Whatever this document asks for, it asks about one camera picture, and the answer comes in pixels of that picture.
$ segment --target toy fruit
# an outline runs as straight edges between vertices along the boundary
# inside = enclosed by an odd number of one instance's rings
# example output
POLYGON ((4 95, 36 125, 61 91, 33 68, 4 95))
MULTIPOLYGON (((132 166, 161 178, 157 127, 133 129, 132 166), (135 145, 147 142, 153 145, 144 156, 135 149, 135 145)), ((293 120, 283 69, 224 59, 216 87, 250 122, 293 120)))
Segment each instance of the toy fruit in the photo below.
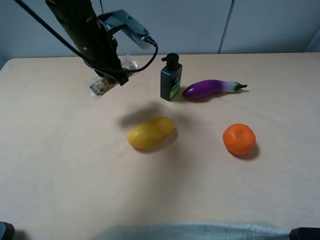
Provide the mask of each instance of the toy fruit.
POLYGON ((128 142, 136 149, 152 148, 175 131, 174 122, 164 116, 153 117, 128 133, 128 142))
POLYGON ((256 144, 256 136, 247 125, 236 123, 229 126, 223 133, 226 148, 235 155, 250 152, 256 144))
POLYGON ((236 92, 247 86, 233 81, 204 80, 188 86, 182 95, 186 99, 202 99, 212 94, 236 92))

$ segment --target mango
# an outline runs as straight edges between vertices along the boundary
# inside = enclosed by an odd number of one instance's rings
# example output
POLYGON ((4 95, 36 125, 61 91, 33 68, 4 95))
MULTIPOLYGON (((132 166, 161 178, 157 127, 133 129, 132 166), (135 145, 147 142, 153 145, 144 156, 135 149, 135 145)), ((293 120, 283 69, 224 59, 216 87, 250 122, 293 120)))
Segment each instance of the mango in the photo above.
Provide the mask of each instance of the mango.
POLYGON ((132 129, 128 133, 128 142, 136 149, 149 149, 164 141, 175 129, 171 119, 156 116, 132 129))

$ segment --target tangerine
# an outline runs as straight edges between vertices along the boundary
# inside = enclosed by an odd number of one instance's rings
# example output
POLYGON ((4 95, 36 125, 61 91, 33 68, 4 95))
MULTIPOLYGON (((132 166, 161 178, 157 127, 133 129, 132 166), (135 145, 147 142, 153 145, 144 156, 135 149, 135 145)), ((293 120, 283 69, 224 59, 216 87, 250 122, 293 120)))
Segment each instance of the tangerine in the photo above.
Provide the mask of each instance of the tangerine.
POLYGON ((236 123, 229 126, 223 133, 225 147, 235 155, 249 153, 256 145, 256 136, 247 125, 236 123))

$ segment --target black bottle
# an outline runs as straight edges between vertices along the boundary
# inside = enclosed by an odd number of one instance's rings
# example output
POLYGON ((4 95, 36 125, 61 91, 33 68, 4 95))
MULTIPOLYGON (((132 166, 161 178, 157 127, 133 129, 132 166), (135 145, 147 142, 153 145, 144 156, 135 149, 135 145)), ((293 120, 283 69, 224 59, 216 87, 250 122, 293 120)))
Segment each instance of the black bottle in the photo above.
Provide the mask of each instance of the black bottle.
POLYGON ((169 53, 161 59, 166 61, 166 66, 161 70, 161 98, 170 101, 180 89, 182 65, 179 63, 179 55, 169 53))

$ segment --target toy eggplant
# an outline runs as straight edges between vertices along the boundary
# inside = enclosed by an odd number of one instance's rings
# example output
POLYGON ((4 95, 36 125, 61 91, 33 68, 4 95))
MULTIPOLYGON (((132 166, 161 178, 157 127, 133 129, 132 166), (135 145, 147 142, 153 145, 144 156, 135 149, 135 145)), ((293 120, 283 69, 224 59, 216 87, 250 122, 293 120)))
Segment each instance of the toy eggplant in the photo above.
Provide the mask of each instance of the toy eggplant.
POLYGON ((202 99, 212 94, 236 92, 247 86, 232 81, 204 80, 188 86, 182 95, 186 99, 202 99))

